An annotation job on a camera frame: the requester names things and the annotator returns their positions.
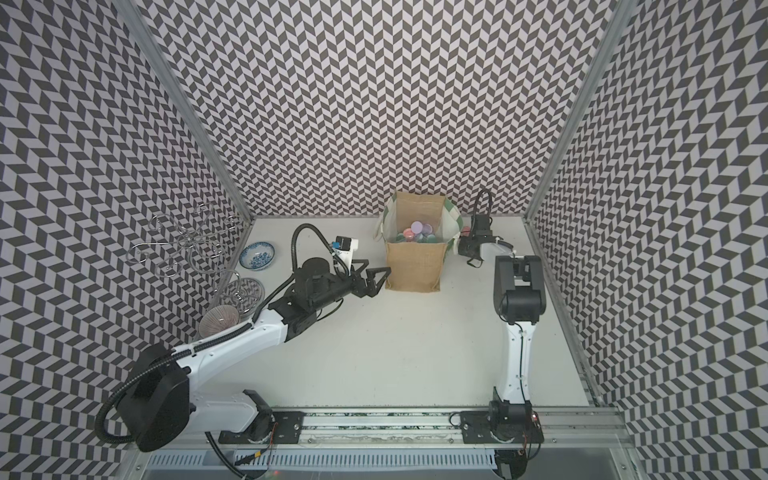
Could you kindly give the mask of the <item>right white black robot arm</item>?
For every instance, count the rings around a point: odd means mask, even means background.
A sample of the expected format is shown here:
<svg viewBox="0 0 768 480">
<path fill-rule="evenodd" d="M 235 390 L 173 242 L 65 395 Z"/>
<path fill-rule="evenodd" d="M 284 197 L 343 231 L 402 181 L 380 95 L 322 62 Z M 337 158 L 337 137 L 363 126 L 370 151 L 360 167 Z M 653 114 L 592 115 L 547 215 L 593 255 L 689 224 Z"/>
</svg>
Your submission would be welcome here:
<svg viewBox="0 0 768 480">
<path fill-rule="evenodd" d="M 472 214 L 458 246 L 468 265 L 494 265 L 492 307 L 503 324 L 505 360 L 480 427 L 492 441 L 527 447 L 543 441 L 528 386 L 533 336 L 547 309 L 543 264 L 536 255 L 517 255 L 492 223 L 488 214 Z"/>
</svg>

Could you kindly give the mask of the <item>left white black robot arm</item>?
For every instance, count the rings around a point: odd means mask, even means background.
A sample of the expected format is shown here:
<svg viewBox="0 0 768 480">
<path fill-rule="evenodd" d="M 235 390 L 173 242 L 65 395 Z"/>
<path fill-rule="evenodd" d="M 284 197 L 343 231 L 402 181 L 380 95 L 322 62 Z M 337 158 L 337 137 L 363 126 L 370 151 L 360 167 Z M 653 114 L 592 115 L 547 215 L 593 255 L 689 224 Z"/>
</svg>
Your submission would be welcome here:
<svg viewBox="0 0 768 480">
<path fill-rule="evenodd" d="M 346 296 L 375 297 L 391 273 L 389 267 L 370 267 L 367 260 L 334 272 L 325 259 L 311 258 L 265 298 L 251 319 L 191 344 L 147 347 L 98 410 L 96 437 L 151 452 L 183 433 L 246 432 L 269 411 L 257 392 L 205 393 L 205 385 L 260 351 L 301 335 L 322 320 L 325 307 Z"/>
</svg>

